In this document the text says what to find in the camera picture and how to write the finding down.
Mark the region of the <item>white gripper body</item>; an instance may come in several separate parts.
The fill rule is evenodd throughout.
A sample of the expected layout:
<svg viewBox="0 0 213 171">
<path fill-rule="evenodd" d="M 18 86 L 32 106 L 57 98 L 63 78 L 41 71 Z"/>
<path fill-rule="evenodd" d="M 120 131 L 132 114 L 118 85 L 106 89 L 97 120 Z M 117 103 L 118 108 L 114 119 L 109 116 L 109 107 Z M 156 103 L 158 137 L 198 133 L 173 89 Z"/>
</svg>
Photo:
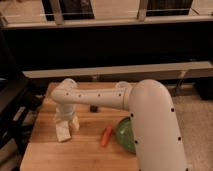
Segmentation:
<svg viewBox="0 0 213 171">
<path fill-rule="evenodd" d="M 63 122 L 63 121 L 72 121 L 73 118 L 75 117 L 75 108 L 74 107 L 69 107 L 69 108 L 56 108 L 56 114 L 55 114 L 55 121 L 57 123 Z"/>
</svg>

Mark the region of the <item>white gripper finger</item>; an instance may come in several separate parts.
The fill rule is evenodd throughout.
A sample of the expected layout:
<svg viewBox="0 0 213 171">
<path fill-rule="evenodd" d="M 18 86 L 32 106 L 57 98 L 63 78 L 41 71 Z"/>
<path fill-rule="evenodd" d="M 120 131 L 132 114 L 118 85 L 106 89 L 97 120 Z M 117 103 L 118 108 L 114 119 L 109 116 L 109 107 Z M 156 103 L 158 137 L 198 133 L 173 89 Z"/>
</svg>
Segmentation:
<svg viewBox="0 0 213 171">
<path fill-rule="evenodd" d="M 78 131 L 80 129 L 80 124 L 77 116 L 74 116 L 69 123 L 72 131 Z"/>
<path fill-rule="evenodd" d="M 57 127 L 63 127 L 65 125 L 65 121 L 61 118 L 55 118 L 55 124 Z"/>
</svg>

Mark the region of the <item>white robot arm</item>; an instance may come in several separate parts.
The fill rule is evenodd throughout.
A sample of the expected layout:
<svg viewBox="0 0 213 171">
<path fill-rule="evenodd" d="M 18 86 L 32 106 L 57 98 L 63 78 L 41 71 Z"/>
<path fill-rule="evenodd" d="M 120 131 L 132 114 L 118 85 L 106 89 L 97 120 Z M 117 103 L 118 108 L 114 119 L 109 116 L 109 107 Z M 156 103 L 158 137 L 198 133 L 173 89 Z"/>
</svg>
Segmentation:
<svg viewBox="0 0 213 171">
<path fill-rule="evenodd" d="M 152 79 L 134 85 L 119 82 L 113 88 L 79 89 L 72 79 L 51 93 L 61 117 L 74 114 L 76 104 L 129 112 L 138 171 L 188 171 L 175 107 L 168 89 Z"/>
</svg>

